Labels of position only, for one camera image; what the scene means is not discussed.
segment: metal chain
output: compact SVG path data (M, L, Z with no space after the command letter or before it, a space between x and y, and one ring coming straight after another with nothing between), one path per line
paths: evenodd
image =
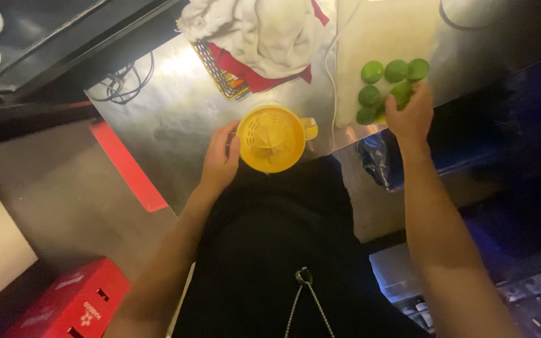
M302 278L301 273L303 272L307 272L309 274L310 281L304 280ZM329 330L329 335L331 336L331 338L335 338L335 335L333 334L333 330L331 329L331 326L329 326L329 321L327 320L327 316L325 316L325 312L323 311L323 308L320 306L319 298L317 298L316 294L314 293L314 290L312 289L312 274L310 273L310 270L308 270L307 267L301 268L299 271L296 272L296 280L300 284L300 288L298 288L297 290L296 299L293 301L293 306L291 307L291 313L289 314L289 320L287 321L287 329L285 330L285 338L289 338L289 329L291 327L291 322L293 320L293 314L296 311L297 300L300 297L300 293L302 292L302 288L304 287L304 285L306 285L310 289L310 293L312 294L312 297L314 298L314 302L319 308L320 315L323 317L325 326L327 327L327 330Z

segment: white cutting board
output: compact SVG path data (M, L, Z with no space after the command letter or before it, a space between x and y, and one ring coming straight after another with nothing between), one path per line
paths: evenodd
M358 0L338 0L341 31ZM336 127L356 123L360 109L358 92L365 86L360 70L377 60L385 67L394 59L406 62L424 58L432 64L440 0L363 0L337 42ZM375 84L383 96L393 85L381 79Z

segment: person's left hand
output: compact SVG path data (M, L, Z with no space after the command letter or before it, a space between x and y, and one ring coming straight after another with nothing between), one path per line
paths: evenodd
M229 133L234 131L238 124L239 121L229 122L212 135L199 181L199 187L207 193L219 196L235 178L239 165L239 137L231 140L229 156L226 154L226 143Z

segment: lime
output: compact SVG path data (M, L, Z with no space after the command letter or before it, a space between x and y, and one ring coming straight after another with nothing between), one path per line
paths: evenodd
M360 77L368 84L373 84L383 77L383 65L379 61L370 61L360 71Z
M410 102L412 96L412 84L410 81L402 81L391 89L390 93L395 97L398 110L402 110Z
M371 125L380 116L377 105L362 107L356 114L356 122L359 125Z
M401 59L395 59L385 66L385 79L390 83L400 82L408 75L408 64Z
M408 63L408 79L419 81L429 74L429 63L424 59L414 59Z
M358 93L358 102L360 102L360 104L363 106L370 107L377 102L377 100L379 100L380 95L379 89L373 85L368 85L361 89Z

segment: white cable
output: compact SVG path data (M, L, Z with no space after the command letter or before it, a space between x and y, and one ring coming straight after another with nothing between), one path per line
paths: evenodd
M337 116L337 86L335 85L335 81L333 80L333 76L331 76L331 72L329 71L329 67L327 67L327 59L329 57L329 53L331 50L335 47L335 44L337 43L337 40L342 35L343 31L346 30L346 27L350 24L350 21L352 21L352 18L354 18L354 14L358 11L358 7L360 6L360 3L363 0L358 0L358 3L356 4L356 7L354 7L354 10L350 14L350 17L346 20L346 23L343 25L342 30L339 31L339 33L333 38L333 41L331 41L331 44L329 45L329 49L327 49L327 53L325 54L325 71L327 72L327 75L329 75L329 79L331 80L331 83L333 84L333 122L331 123L331 140L333 141L333 144L331 146L331 152L335 150L335 118ZM335 0L335 7L337 8L338 0ZM335 69L337 70L337 50L335 51Z

